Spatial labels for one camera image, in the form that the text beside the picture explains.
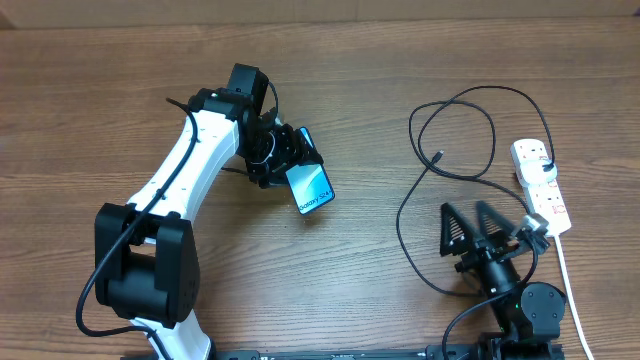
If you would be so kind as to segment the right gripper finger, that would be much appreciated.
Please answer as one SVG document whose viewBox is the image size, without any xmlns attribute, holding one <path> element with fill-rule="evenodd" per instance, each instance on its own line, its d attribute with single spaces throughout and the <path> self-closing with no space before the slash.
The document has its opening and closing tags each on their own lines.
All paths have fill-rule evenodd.
<svg viewBox="0 0 640 360">
<path fill-rule="evenodd" d="M 450 203 L 442 204 L 440 211 L 440 255 L 461 255 L 469 251 L 475 240 L 474 225 Z"/>
<path fill-rule="evenodd" d="M 477 219 L 480 225 L 480 233 L 486 238 L 502 233 L 509 237 L 516 225 L 499 213 L 496 209 L 484 201 L 478 201 L 475 205 Z"/>
</svg>

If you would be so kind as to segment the blue Galaxy S24+ smartphone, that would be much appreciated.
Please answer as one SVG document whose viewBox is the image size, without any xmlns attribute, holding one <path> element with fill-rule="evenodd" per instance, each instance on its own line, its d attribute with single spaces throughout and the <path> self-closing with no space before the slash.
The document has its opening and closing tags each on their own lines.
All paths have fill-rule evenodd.
<svg viewBox="0 0 640 360">
<path fill-rule="evenodd" d="M 295 131 L 300 148 L 290 161 L 285 176 L 301 215 L 308 215 L 335 198 L 324 168 L 324 159 L 316 149 L 306 127 Z"/>
</svg>

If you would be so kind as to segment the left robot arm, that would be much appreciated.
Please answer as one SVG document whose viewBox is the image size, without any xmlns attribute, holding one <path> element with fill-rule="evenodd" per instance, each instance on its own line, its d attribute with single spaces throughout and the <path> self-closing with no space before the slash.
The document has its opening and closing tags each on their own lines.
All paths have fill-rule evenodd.
<svg viewBox="0 0 640 360">
<path fill-rule="evenodd" d="M 305 127 L 262 109 L 275 86 L 258 68 L 235 64 L 226 86 L 202 88 L 179 107 L 182 133 L 149 182 L 126 204 L 96 215 L 95 270 L 76 305 L 86 335 L 139 331 L 155 359 L 213 359 L 216 348 L 194 305 L 200 266 L 193 222 L 216 176 L 234 156 L 261 188 L 287 186 L 302 215 L 335 193 Z"/>
</svg>

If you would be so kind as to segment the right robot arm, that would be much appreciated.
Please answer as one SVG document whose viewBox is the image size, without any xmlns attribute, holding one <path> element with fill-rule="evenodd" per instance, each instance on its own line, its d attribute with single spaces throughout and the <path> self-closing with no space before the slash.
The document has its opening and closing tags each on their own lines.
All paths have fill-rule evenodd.
<svg viewBox="0 0 640 360">
<path fill-rule="evenodd" d="M 533 282 L 539 256 L 549 248 L 548 221 L 527 214 L 516 225 L 484 201 L 475 205 L 474 226 L 453 205 L 441 206 L 441 256 L 458 256 L 459 273 L 477 276 L 486 299 L 457 315 L 441 344 L 427 351 L 437 359 L 562 359 L 560 336 L 567 296 L 556 286 Z M 490 307 L 500 330 L 483 333 L 473 344 L 450 345 L 453 328 L 476 311 Z"/>
</svg>

